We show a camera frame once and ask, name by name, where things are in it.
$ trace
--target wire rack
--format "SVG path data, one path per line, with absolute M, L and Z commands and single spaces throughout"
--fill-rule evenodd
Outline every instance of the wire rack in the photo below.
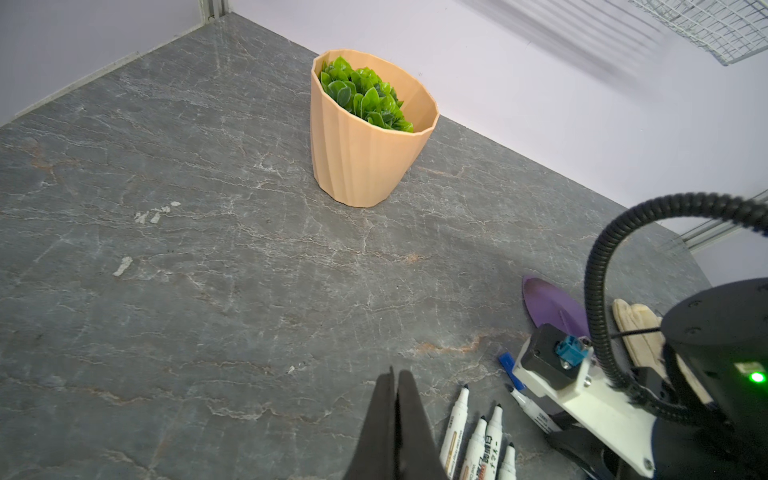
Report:
M 723 65 L 768 49 L 768 0 L 630 0 Z
M 668 35 L 628 0 L 459 1 L 528 43 L 620 86 L 633 84 Z

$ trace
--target peach plastic pot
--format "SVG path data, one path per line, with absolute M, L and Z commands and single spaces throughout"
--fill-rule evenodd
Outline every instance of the peach plastic pot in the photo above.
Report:
M 369 67 L 388 81 L 402 100 L 412 134 L 385 130 L 341 108 L 324 91 L 317 75 L 323 61 L 342 55 L 352 68 Z M 355 50 L 328 50 L 312 63 L 312 167 L 320 188 L 351 207 L 373 207 L 386 199 L 411 167 L 440 116 L 424 85 L 400 67 Z

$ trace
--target purple plastic scoop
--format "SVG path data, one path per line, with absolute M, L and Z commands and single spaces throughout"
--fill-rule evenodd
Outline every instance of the purple plastic scoop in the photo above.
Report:
M 536 276 L 524 276 L 523 301 L 534 325 L 550 323 L 568 335 L 589 337 L 587 311 L 551 283 Z

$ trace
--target whiteboard marker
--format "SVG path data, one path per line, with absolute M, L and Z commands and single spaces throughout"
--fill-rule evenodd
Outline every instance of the whiteboard marker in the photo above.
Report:
M 448 428 L 445 430 L 445 439 L 440 449 L 440 465 L 445 469 L 448 478 L 453 478 L 453 472 L 458 463 L 458 450 L 462 447 L 464 426 L 467 422 L 467 399 L 469 398 L 469 386 L 464 385 L 458 394 L 458 400 L 451 410 L 451 418 L 448 420 Z
M 480 464 L 478 480 L 495 480 L 498 457 L 502 453 L 502 405 L 493 409 L 488 429 L 485 430 L 485 450 Z
M 515 480 L 518 474 L 515 471 L 515 446 L 512 442 L 507 445 L 502 466 L 498 468 L 498 480 Z
M 509 392 L 515 398 L 518 405 L 520 405 L 520 408 L 523 409 L 523 412 L 531 417 L 531 420 L 536 422 L 536 425 L 544 430 L 544 433 L 562 432 L 563 429 L 558 427 L 558 424 L 536 402 L 515 389 L 510 389 Z
M 480 417 L 475 433 L 469 437 L 467 453 L 464 456 L 464 464 L 462 465 L 461 475 L 458 477 L 458 480 L 477 480 L 483 450 L 485 449 L 485 427 L 487 425 L 485 417 Z

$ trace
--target white paint spot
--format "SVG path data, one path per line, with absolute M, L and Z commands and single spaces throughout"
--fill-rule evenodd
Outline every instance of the white paint spot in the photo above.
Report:
M 171 205 L 181 205 L 179 202 L 171 202 Z M 136 215 L 134 215 L 134 222 L 136 223 L 142 223 L 144 224 L 147 221 L 147 215 L 149 215 L 150 212 L 155 212 L 154 216 L 149 220 L 150 223 L 157 223 L 160 221 L 160 214 L 169 214 L 170 213 L 170 207 L 166 205 L 162 208 L 153 208 L 149 211 L 146 211 L 144 213 L 136 212 Z
M 112 275 L 120 276 L 123 274 L 123 272 L 131 266 L 131 264 L 134 262 L 134 259 L 130 257 L 123 257 L 123 261 L 120 263 L 120 266 L 117 270 L 112 273 Z

